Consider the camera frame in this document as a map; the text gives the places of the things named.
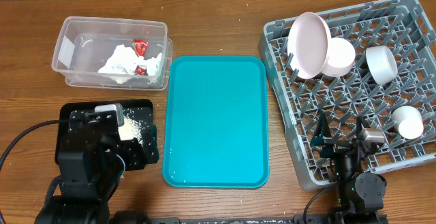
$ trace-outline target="gray dish rack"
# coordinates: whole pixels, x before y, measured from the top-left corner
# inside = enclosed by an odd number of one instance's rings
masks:
[[[298,182],[307,191],[332,181],[327,159],[320,148],[310,147],[320,111],[324,111],[336,138],[356,133],[361,114],[385,135],[385,144],[364,159],[366,171],[381,174],[436,160],[436,64],[431,52],[436,34],[418,0],[379,0],[317,13],[330,28],[332,37],[350,41],[356,49],[352,70],[345,76],[297,77],[290,69],[287,36],[296,17],[264,26],[259,53],[269,84],[279,102],[285,138]],[[393,52],[399,74],[384,86],[377,85],[368,70],[364,52],[384,45]],[[424,133],[405,140],[390,117],[400,106],[414,106],[421,112]]]

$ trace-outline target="transparent container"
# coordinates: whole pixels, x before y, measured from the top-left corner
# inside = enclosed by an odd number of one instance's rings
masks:
[[[104,89],[166,89],[172,62],[172,42],[163,22],[117,18],[78,17],[65,19],[54,49],[52,68],[70,86]],[[144,59],[162,53],[156,76],[98,73],[118,45],[132,46],[133,39],[147,41]],[[113,78],[125,78],[119,84]]]

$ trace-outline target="teal tray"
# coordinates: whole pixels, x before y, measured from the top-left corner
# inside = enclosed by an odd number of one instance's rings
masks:
[[[257,188],[269,177],[266,72],[255,57],[184,56],[170,70],[163,177]]]

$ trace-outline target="white granules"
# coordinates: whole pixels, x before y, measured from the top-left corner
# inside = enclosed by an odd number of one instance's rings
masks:
[[[138,121],[124,116],[124,125],[118,127],[118,133],[120,134],[121,140],[131,140],[136,138],[139,143],[142,144],[141,128],[141,124]]]

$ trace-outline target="red wrapper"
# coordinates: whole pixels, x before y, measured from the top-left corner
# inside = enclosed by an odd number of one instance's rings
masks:
[[[147,70],[141,68],[140,66],[136,66],[136,73],[141,76],[147,75]]]
[[[149,43],[147,41],[141,40],[141,39],[134,39],[131,42],[134,46],[135,53],[138,57],[144,56],[145,50],[147,49],[147,46]]]

